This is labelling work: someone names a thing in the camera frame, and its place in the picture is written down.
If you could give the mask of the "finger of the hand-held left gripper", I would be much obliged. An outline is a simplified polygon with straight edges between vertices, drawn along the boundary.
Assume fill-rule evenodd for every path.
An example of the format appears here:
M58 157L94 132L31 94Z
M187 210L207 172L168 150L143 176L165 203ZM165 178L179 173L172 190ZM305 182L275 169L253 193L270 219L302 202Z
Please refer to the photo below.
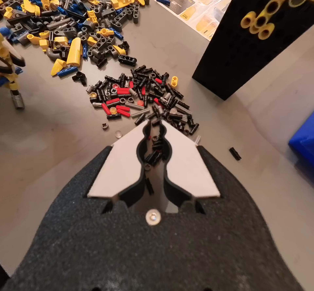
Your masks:
M0 63L2 67L25 67L26 62L21 56L13 53L1 54Z

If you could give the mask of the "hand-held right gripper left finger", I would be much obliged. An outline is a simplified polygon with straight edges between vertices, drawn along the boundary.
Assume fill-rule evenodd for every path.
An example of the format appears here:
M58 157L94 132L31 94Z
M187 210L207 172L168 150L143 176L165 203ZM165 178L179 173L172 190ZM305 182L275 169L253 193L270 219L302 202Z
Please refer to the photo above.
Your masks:
M130 200L127 192L143 187L149 136L150 121L145 120L112 144L87 197L113 199L118 196Z

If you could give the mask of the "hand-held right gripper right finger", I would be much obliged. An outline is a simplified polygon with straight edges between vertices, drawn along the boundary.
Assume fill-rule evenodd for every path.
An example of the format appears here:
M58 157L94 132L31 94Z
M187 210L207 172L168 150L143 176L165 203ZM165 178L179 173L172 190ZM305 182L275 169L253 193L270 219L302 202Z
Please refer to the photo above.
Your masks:
M161 122L160 133L165 143L166 182L194 199L220 197L220 191L198 151L198 144L166 121Z

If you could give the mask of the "yellow brick assembly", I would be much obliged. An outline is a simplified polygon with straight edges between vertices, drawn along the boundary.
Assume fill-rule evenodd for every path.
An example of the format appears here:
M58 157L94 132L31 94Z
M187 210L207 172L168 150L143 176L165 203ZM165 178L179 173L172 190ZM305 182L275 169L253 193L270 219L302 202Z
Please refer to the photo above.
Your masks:
M11 36L11 31L7 27L1 27L0 54L13 53L15 55L21 56L7 40L9 36ZM12 68L0 66L1 86L7 85L10 90L18 90L18 84L16 80L21 71L21 67Z

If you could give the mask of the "yellow wedge brick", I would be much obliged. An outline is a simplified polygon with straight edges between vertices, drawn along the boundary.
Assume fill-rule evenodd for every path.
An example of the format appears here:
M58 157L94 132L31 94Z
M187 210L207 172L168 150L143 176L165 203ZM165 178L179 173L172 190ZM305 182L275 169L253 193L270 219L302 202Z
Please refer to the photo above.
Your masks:
M61 70L63 70L66 66L67 66L66 61L59 59L59 58L56 59L54 64L53 64L53 67L51 69L50 75L51 76L57 75L57 73L59 73Z

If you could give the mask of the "blue long pin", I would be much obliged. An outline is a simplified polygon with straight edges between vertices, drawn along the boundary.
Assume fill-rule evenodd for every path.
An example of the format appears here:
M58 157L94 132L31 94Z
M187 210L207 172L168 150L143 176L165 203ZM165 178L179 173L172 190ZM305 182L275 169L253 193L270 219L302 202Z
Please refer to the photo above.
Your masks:
M69 68L66 68L66 69L63 69L63 70L57 72L57 76L58 77L65 77L65 76L68 76L69 74L75 73L77 71L78 71L77 67L69 67Z

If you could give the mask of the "pile of yellow grey bricks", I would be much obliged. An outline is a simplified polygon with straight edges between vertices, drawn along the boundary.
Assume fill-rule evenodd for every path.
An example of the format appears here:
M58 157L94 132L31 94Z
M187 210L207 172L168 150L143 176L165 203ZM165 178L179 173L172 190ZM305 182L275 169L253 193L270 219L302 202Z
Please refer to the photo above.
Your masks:
M90 59L102 68L108 58L129 56L122 36L125 22L139 22L149 0L1 0L1 22L11 31L11 45L41 48L55 62L80 67Z

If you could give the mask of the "black two-hole connector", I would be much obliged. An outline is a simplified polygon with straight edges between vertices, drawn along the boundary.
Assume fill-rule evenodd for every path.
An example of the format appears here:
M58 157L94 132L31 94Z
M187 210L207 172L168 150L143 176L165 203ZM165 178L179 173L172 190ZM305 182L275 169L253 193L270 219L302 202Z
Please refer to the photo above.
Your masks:
M137 63L136 58L130 57L128 55L122 55L122 54L118 57L118 61L120 62L120 64L124 64L131 67L135 67Z

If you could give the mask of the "blue storage bin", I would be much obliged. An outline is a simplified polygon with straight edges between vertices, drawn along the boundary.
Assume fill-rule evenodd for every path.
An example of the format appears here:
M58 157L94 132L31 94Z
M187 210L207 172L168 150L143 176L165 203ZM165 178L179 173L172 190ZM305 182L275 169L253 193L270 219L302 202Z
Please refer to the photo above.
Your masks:
M309 168L314 168L314 113L295 132L288 145L298 160Z

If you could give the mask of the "black block with yellow beams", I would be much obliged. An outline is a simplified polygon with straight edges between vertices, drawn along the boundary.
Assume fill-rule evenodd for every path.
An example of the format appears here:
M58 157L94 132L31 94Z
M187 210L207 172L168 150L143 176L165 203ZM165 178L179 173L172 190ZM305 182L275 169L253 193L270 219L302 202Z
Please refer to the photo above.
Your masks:
M222 100L304 34L313 0L232 0L192 78Z

